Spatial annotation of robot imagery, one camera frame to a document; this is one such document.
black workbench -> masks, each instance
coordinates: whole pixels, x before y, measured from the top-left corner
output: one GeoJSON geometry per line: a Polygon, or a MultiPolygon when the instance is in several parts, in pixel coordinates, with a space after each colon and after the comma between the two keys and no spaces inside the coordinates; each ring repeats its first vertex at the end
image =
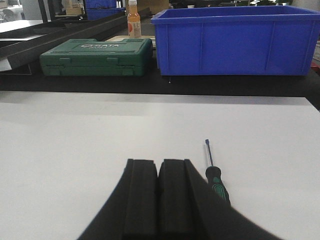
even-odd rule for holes
{"type": "MultiPolygon", "coordinates": [[[[154,35],[149,18],[142,23],[142,34],[154,35]]],[[[127,30],[116,35],[127,35],[127,30]]],[[[307,76],[211,75],[169,79],[157,69],[155,51],[143,77],[49,77],[39,71],[34,75],[0,75],[0,91],[305,97],[320,110],[320,76],[313,70],[307,76]]]]}

green plastic case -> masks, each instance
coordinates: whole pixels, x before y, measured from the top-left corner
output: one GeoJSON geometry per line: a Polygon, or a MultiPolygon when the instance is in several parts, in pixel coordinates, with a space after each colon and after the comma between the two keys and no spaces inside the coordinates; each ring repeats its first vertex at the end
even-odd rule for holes
{"type": "Polygon", "coordinates": [[[46,76],[143,76],[152,58],[149,38],[70,39],[40,55],[46,76]]]}

blue storage bin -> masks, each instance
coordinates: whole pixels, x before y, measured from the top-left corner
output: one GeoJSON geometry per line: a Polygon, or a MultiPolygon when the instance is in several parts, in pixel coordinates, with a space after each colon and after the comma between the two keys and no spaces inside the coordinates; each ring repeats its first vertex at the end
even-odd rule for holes
{"type": "Polygon", "coordinates": [[[86,9],[116,8],[117,0],[85,0],[86,9]]]}
{"type": "Polygon", "coordinates": [[[121,13],[125,11],[125,7],[109,8],[109,9],[86,9],[88,20],[102,19],[107,16],[121,13]]]}
{"type": "Polygon", "coordinates": [[[307,75],[320,12],[293,6],[167,9],[155,25],[162,75],[307,75]]]}

screwdriver handle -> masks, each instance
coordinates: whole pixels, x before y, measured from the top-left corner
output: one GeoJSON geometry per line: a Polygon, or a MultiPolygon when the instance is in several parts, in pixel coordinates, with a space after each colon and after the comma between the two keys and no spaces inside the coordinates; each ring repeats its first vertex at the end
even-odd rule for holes
{"type": "Polygon", "coordinates": [[[205,171],[208,184],[212,186],[212,190],[218,194],[226,203],[231,205],[229,194],[221,180],[221,170],[217,166],[209,166],[205,171]]]}

screwdriver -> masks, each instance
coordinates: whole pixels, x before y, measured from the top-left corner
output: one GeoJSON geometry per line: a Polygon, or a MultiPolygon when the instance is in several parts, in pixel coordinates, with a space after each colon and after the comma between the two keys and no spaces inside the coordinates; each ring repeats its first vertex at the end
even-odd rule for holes
{"type": "Polygon", "coordinates": [[[209,139],[205,140],[205,144],[208,149],[208,155],[211,163],[211,166],[209,166],[205,171],[205,176],[208,179],[208,184],[212,186],[212,190],[215,191],[215,193],[217,193],[223,200],[225,200],[226,203],[231,205],[229,200],[229,194],[221,180],[221,170],[219,167],[214,166],[214,161],[212,159],[210,151],[209,139]]]}

